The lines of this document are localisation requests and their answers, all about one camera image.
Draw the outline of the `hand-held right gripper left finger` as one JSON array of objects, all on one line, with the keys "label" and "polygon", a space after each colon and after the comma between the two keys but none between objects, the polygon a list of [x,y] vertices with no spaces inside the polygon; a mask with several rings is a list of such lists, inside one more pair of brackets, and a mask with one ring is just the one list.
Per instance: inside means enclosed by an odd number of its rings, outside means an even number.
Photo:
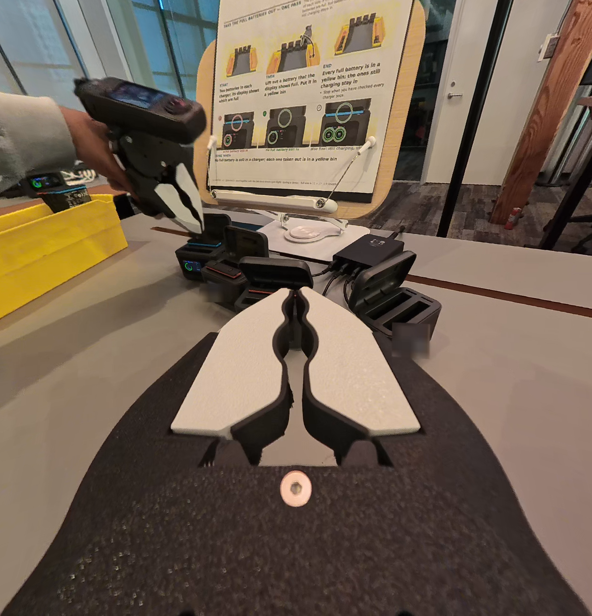
[{"label": "hand-held right gripper left finger", "polygon": [[251,465],[285,434],[293,393],[285,363],[293,291],[282,288],[217,333],[170,425],[173,433],[236,441]]}]

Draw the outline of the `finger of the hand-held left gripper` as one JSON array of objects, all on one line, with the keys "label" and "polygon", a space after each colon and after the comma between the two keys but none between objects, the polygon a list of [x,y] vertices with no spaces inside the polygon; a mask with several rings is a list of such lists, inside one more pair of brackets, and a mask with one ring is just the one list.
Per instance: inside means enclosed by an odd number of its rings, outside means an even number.
[{"label": "finger of the hand-held left gripper", "polygon": [[191,202],[190,196],[172,184],[157,184],[157,196],[169,211],[166,216],[193,235],[202,233],[202,219]]},{"label": "finger of the hand-held left gripper", "polygon": [[183,207],[189,214],[179,214],[179,220],[190,227],[204,227],[204,213],[198,187],[192,175],[191,165],[179,163],[175,171],[175,183]]}]

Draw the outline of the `black battery charging case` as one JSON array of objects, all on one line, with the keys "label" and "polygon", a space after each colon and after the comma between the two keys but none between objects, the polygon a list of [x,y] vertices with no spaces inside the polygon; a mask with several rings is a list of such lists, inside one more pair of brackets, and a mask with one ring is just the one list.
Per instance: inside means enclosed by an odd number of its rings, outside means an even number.
[{"label": "black battery charging case", "polygon": [[414,252],[404,251],[355,278],[347,305],[373,332],[391,338],[398,327],[413,326],[432,338],[441,304],[404,286],[415,259]]},{"label": "black battery charging case", "polygon": [[208,214],[204,218],[205,227],[200,235],[192,238],[202,238],[202,241],[223,241],[223,246],[213,251],[189,250],[184,244],[175,251],[178,264],[185,279],[202,281],[202,269],[209,261],[215,261],[224,254],[224,229],[231,225],[231,218],[227,214]]},{"label": "black battery charging case", "polygon": [[292,291],[301,288],[313,288],[314,281],[310,268],[305,261],[286,258],[244,257],[239,268],[247,282],[244,291],[234,304],[237,313],[270,296],[250,295],[249,288],[276,290],[286,288]]},{"label": "black battery charging case", "polygon": [[[268,239],[265,235],[228,226],[224,229],[224,254],[215,261],[239,268],[239,262],[244,257],[267,258],[268,255]],[[202,281],[203,285],[200,290],[203,292],[204,299],[211,303],[224,305],[234,305],[244,291],[247,282],[243,274],[236,280],[230,280],[209,272],[206,266],[202,269]]]},{"label": "black battery charging case", "polygon": [[31,174],[20,181],[27,196],[38,197],[49,193],[58,193],[69,189],[67,182],[59,171]]}]

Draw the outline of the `bundle of black batteries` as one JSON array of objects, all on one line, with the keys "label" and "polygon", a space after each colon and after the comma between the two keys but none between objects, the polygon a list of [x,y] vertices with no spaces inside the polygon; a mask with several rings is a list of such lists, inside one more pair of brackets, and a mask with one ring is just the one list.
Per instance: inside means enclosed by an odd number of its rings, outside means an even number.
[{"label": "bundle of black batteries", "polygon": [[66,211],[92,201],[86,186],[57,187],[54,190],[38,192],[38,197],[53,213]]}]

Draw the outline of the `yellow plastic bin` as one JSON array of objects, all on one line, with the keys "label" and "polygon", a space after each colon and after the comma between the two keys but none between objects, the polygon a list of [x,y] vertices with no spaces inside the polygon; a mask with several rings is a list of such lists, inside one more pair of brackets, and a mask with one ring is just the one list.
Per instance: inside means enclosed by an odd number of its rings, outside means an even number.
[{"label": "yellow plastic bin", "polygon": [[112,195],[0,215],[0,319],[127,247]]}]

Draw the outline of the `person's left forearm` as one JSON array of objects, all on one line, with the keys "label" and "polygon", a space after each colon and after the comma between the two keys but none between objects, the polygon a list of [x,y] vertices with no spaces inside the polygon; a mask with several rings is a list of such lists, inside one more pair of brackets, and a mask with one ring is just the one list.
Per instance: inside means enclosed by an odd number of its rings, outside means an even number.
[{"label": "person's left forearm", "polygon": [[71,168],[76,149],[49,97],[0,92],[0,193],[32,172]]}]

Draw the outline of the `person's left hand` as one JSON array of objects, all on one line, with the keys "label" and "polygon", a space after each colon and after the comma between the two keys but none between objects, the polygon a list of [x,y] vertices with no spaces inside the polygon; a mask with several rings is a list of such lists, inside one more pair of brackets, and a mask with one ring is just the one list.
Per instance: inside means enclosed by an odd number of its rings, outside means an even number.
[{"label": "person's left hand", "polygon": [[111,151],[107,126],[86,112],[59,107],[77,159],[107,179],[112,189],[134,196],[133,187]]}]

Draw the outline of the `black charging hub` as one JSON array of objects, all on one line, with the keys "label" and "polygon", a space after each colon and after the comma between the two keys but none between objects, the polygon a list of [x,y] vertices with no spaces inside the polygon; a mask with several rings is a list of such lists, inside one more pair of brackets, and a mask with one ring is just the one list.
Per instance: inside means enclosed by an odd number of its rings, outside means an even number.
[{"label": "black charging hub", "polygon": [[404,242],[394,237],[363,235],[333,255],[330,271],[345,274],[369,269],[403,250]]}]

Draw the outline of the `white paper poster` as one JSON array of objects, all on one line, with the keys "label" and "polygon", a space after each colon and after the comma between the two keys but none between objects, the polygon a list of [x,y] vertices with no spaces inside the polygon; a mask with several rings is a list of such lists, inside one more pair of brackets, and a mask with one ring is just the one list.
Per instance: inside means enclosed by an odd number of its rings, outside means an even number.
[{"label": "white paper poster", "polygon": [[213,189],[374,191],[412,1],[220,1]]}]

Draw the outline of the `wooden edged table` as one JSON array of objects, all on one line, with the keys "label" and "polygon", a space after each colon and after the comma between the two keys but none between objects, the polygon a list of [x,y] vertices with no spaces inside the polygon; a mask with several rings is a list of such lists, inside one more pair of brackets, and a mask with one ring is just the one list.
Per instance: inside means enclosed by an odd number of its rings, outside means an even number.
[{"label": "wooden edged table", "polygon": [[[88,188],[88,192],[90,195],[119,195],[119,194],[123,194],[123,191],[121,190],[115,190],[113,188],[111,188],[109,185],[107,184],[103,184],[103,185],[98,185],[96,187],[90,187]],[[41,198],[12,198],[12,199],[8,199],[8,198],[0,198],[0,216],[7,214],[7,213],[11,213],[11,212],[15,212],[15,211],[20,211],[20,210],[24,210],[26,208],[38,205],[38,204],[44,204],[44,202],[42,201]]]}]

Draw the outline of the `instruction sheet on wooden stand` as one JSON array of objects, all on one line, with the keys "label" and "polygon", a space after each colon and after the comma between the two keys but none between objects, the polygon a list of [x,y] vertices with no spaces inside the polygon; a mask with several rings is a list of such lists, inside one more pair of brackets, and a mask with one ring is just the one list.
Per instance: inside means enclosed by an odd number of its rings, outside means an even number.
[{"label": "instruction sheet on wooden stand", "polygon": [[200,59],[197,77],[196,100],[202,105],[207,116],[207,128],[194,145],[194,177],[198,183],[202,204],[250,208],[265,213],[317,216],[331,221],[340,220],[340,227],[345,227],[347,220],[358,219],[375,211],[388,196],[392,186],[424,39],[425,12],[420,1],[413,1],[374,191],[370,195],[346,194],[339,193],[338,186],[335,186],[330,193],[324,195],[295,192],[285,194],[268,190],[252,192],[222,187],[213,189],[210,186],[210,156],[215,153],[216,146],[216,135],[212,133],[215,38]]}]

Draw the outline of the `dark desk black legs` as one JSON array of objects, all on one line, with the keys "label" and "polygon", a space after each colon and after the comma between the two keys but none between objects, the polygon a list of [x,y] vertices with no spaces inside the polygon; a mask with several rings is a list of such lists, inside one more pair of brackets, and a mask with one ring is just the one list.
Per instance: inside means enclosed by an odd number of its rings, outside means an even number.
[{"label": "dark desk black legs", "polygon": [[[589,112],[589,119],[592,120],[592,95],[583,97],[578,104]],[[537,245],[539,250],[553,250],[557,241],[560,239],[564,229],[568,224],[591,224],[592,214],[575,216],[574,213],[587,189],[592,183],[592,144],[587,149],[587,154],[575,173],[574,180],[571,182],[561,204],[557,208],[554,216],[544,227],[544,235]],[[573,253],[585,253],[585,245],[592,240],[592,233],[585,236],[575,246],[571,248]]]}]

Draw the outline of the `white door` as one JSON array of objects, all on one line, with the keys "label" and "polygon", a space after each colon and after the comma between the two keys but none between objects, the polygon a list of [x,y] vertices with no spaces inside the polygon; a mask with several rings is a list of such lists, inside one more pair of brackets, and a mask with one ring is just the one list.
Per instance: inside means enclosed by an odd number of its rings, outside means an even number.
[{"label": "white door", "polygon": [[497,1],[457,1],[439,81],[422,181],[448,184],[469,110]]}]

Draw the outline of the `wooden pillar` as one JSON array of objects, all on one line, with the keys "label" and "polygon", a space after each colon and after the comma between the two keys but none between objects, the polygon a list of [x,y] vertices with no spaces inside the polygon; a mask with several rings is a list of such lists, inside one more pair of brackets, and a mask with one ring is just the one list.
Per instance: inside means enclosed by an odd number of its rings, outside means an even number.
[{"label": "wooden pillar", "polygon": [[523,207],[592,58],[592,1],[572,1],[490,221],[505,225]]}]

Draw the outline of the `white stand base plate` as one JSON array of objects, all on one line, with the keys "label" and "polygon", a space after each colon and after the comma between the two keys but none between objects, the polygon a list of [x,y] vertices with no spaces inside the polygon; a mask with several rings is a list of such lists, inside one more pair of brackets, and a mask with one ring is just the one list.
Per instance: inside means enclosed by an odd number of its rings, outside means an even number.
[{"label": "white stand base plate", "polygon": [[325,220],[299,218],[290,218],[284,224],[274,220],[259,232],[266,236],[269,252],[324,263],[370,233],[365,227],[347,225],[341,229]]}]

